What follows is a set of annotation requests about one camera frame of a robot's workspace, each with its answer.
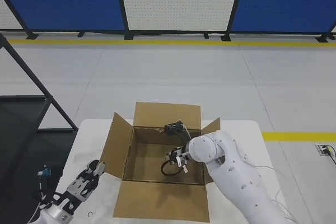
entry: robotic hand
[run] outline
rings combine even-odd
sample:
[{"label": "robotic hand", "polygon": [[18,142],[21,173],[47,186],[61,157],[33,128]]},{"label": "robotic hand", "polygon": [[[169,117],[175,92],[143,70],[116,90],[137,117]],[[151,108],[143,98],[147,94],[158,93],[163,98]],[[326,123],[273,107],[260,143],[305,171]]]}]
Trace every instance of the robotic hand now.
[{"label": "robotic hand", "polygon": [[204,162],[218,189],[250,224],[291,223],[269,197],[258,169],[226,132],[218,130],[186,142],[185,147],[169,152],[165,163],[183,166],[186,172],[187,161]]},{"label": "robotic hand", "polygon": [[63,194],[58,194],[58,200],[52,199],[40,211],[40,217],[32,222],[34,224],[67,224],[73,218],[73,212],[86,201],[96,189],[100,176],[105,170],[105,163],[93,160],[66,189]]}]

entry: open cardboard box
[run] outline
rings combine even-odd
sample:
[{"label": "open cardboard box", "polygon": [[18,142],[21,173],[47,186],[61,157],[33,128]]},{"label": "open cardboard box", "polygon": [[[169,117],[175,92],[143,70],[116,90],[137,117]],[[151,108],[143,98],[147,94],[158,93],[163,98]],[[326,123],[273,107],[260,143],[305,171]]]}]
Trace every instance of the open cardboard box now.
[{"label": "open cardboard box", "polygon": [[[117,113],[101,156],[105,172],[122,179],[114,217],[209,222],[206,184],[212,182],[203,163],[188,161],[188,173],[164,176],[165,155],[181,146],[163,132],[181,120],[192,137],[220,129],[220,119],[201,129],[200,106],[138,102],[133,126]],[[165,171],[175,172],[166,165]]]}]

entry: metal stand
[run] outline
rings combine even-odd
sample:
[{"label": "metal stand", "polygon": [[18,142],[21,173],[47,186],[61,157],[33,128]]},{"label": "metal stand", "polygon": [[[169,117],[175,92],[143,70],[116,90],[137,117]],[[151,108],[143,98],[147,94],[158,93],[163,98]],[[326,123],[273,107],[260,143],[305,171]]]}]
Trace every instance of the metal stand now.
[{"label": "metal stand", "polygon": [[334,30],[334,28],[336,27],[336,20],[335,22],[331,25],[331,27],[329,28],[329,30],[322,34],[320,37],[315,38],[319,43],[327,43],[327,38],[330,38],[330,40],[335,40],[336,38],[331,34],[331,32]]},{"label": "metal stand", "polygon": [[124,40],[133,40],[133,37],[134,34],[128,32],[124,35]]},{"label": "metal stand", "polygon": [[233,26],[235,13],[236,13],[238,5],[239,5],[239,0],[234,0],[233,8],[231,9],[231,13],[230,13],[228,27],[226,28],[226,32],[225,32],[224,36],[220,36],[222,41],[231,41],[229,35],[230,35],[231,27]]},{"label": "metal stand", "polygon": [[81,38],[81,37],[83,37],[84,34],[85,34],[85,32],[79,32],[78,35],[77,35],[77,37]]},{"label": "metal stand", "polygon": [[5,3],[7,7],[9,7],[12,14],[15,16],[19,24],[22,26],[24,32],[27,34],[26,40],[35,40],[39,36],[39,34],[34,34],[31,30],[29,30],[29,28],[26,26],[26,24],[22,20],[21,16],[16,11],[15,7],[11,4],[10,0],[5,0]]}]

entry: table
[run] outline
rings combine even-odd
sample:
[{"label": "table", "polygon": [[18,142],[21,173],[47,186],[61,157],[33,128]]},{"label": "table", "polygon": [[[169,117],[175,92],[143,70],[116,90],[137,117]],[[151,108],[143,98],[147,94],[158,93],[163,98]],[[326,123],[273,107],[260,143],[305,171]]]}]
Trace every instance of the table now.
[{"label": "table", "polygon": [[[86,119],[81,123],[63,170],[63,176],[58,184],[57,192],[63,193],[76,176],[86,168],[88,162],[101,157],[111,122],[112,120]],[[202,127],[205,127],[210,122],[203,120]],[[256,122],[223,120],[221,121],[221,129],[225,130],[236,140],[254,165],[272,167],[264,139]],[[275,198],[280,189],[275,172],[266,168],[259,168],[259,172],[270,197]],[[119,178],[104,173],[96,190],[75,211],[71,223],[197,223],[177,220],[113,218],[120,182]],[[214,183],[207,184],[207,195],[211,223],[247,223],[240,211],[221,194]],[[278,201],[285,205],[283,195],[279,195]]]}]

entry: white floor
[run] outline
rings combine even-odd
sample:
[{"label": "white floor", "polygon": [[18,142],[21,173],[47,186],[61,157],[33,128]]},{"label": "white floor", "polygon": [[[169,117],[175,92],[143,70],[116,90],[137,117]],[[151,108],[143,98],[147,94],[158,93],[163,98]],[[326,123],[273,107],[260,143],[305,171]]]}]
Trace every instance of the white floor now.
[{"label": "white floor", "polygon": [[[159,101],[201,105],[206,120],[254,120],[262,131],[336,132],[336,48],[14,47],[77,125],[87,118],[111,118],[115,111],[131,119],[136,101]],[[39,93],[1,50],[0,95]],[[54,109],[42,123],[67,126]],[[336,142],[330,144],[336,149]],[[335,224],[336,169],[331,160],[319,156],[314,142],[266,145],[274,167],[284,174],[278,175],[282,192],[299,223]]]}]

